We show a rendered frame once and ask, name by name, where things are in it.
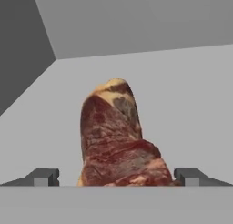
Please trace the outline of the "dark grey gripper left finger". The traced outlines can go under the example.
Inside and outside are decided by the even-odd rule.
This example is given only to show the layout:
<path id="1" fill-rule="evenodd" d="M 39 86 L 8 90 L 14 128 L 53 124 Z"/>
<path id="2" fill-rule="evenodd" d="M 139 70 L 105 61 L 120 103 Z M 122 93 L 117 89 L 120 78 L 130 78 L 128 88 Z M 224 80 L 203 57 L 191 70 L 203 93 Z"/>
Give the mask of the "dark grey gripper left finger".
<path id="1" fill-rule="evenodd" d="M 58 168 L 36 168 L 23 178 L 4 183 L 4 186 L 49 187 L 59 185 Z"/>

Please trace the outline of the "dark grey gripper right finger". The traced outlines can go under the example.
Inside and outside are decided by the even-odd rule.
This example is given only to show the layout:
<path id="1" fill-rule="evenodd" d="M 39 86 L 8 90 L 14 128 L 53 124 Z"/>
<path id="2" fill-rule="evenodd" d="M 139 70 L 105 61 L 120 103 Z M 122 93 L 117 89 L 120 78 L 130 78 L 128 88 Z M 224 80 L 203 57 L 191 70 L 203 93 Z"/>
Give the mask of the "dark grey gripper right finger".
<path id="1" fill-rule="evenodd" d="M 229 183 L 210 178 L 197 168 L 176 168 L 174 177 L 183 186 L 229 186 Z"/>

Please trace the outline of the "raw red steak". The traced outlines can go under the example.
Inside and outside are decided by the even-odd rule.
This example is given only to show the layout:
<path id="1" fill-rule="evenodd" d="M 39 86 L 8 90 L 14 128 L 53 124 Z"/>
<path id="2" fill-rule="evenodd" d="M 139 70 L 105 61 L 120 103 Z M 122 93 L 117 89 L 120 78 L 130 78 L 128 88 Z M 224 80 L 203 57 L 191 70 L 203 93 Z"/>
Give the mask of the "raw red steak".
<path id="1" fill-rule="evenodd" d="M 159 148 L 143 139 L 128 82 L 113 78 L 86 98 L 80 118 L 81 186 L 179 186 Z"/>

